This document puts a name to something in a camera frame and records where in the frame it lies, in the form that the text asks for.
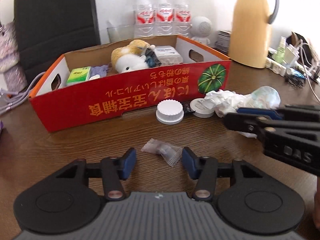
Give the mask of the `person's right hand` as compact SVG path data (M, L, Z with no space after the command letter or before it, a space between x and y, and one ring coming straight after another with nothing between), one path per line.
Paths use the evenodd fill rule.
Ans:
M320 178L317 178L317 190L314 196L314 212L313 212L313 222L315 227L320 229Z

